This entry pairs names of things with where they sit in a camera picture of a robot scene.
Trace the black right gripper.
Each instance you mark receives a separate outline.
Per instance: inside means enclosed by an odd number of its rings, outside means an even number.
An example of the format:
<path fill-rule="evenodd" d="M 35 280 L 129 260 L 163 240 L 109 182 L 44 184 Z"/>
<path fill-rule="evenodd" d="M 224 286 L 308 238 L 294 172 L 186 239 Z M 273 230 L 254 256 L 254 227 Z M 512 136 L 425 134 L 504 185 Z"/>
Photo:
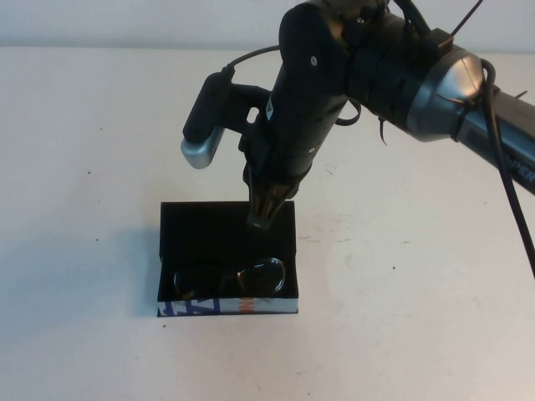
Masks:
<path fill-rule="evenodd" d="M 347 101 L 345 95 L 295 94 L 286 84 L 273 87 L 245 147 L 249 226 L 267 230 L 286 199 L 297 193 Z"/>

